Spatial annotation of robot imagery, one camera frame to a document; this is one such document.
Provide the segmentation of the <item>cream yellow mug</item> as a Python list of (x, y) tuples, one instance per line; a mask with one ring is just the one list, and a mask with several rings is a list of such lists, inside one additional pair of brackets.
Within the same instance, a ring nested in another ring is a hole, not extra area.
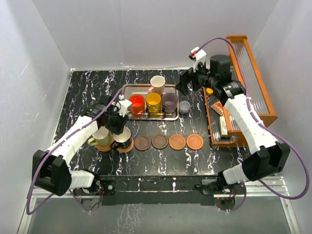
[(106, 127), (100, 127), (95, 133), (92, 134), (92, 137), (88, 139), (87, 143), (90, 146), (106, 146), (111, 144), (111, 140), (112, 136), (109, 130)]

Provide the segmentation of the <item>black mug white inside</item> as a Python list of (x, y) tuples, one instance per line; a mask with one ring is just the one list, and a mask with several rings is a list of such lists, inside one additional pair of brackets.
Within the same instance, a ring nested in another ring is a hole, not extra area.
[(131, 146), (131, 143), (131, 131), (129, 130), (129, 128), (124, 127), (121, 134), (113, 134), (113, 142), (110, 144), (110, 147), (111, 149), (126, 149)]

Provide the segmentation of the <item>woven rattan coaster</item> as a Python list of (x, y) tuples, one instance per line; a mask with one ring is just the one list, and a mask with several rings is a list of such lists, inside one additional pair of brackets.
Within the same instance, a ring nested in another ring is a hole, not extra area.
[(127, 147), (125, 149), (119, 147), (119, 148), (117, 148), (117, 151), (119, 151), (120, 153), (128, 153), (128, 152), (130, 152), (133, 149), (133, 147), (134, 147), (134, 140), (131, 139), (131, 144), (130, 144), (129, 147)]
[(110, 143), (107, 145), (100, 145), (99, 142), (97, 142), (96, 148), (101, 151), (101, 152), (108, 152), (110, 151), (112, 148), (110, 147), (110, 145), (113, 143), (113, 139), (111, 139)]

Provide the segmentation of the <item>orange red mug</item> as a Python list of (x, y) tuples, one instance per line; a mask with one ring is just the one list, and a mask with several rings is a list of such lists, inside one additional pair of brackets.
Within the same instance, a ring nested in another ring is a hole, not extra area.
[(141, 115), (145, 112), (145, 98), (142, 95), (132, 95), (129, 101), (132, 103), (131, 113), (133, 115)]

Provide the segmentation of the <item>pink mug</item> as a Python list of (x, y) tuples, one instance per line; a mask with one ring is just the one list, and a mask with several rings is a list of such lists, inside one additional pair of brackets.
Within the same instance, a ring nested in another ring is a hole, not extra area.
[(148, 89), (148, 93), (158, 93), (162, 95), (165, 88), (165, 78), (162, 76), (154, 76), (150, 80), (151, 87)]

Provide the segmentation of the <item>dark brown wooden coaster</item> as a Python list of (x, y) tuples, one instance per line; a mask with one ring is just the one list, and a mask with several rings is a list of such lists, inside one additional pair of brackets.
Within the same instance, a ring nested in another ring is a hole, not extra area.
[(140, 135), (135, 139), (135, 148), (139, 151), (146, 151), (151, 146), (151, 139), (146, 135)]

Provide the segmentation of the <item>light brown wooden coaster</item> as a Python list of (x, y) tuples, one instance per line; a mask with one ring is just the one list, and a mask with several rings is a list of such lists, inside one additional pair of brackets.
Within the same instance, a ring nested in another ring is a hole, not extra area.
[(169, 138), (169, 145), (173, 150), (182, 150), (186, 145), (186, 139), (181, 134), (174, 134)]

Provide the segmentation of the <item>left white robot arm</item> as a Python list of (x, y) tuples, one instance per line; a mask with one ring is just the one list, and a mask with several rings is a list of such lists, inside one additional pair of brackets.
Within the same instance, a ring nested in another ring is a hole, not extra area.
[(129, 118), (131, 106), (132, 103), (123, 96), (104, 95), (96, 104), (87, 108), (54, 145), (34, 153), (34, 185), (58, 196), (73, 189), (85, 189), (91, 195), (98, 193), (101, 187), (98, 175), (88, 170), (73, 171), (70, 162), (92, 134), (104, 129), (109, 133), (120, 134)]

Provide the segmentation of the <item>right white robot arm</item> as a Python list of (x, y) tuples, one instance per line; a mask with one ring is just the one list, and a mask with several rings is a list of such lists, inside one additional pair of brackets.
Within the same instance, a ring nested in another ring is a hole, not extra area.
[(210, 58), (211, 68), (205, 66), (205, 56), (190, 54), (194, 66), (180, 75), (176, 89), (183, 95), (188, 94), (189, 82), (193, 90), (201, 87), (211, 88), (213, 95), (232, 115), (239, 126), (249, 147), (251, 155), (241, 164), (218, 173), (217, 180), (209, 184), (211, 189), (229, 193), (235, 184), (256, 181), (279, 173), (284, 169), (290, 148), (280, 143), (267, 130), (261, 127), (261, 119), (247, 105), (246, 89), (238, 80), (232, 80), (230, 59), (226, 55)]

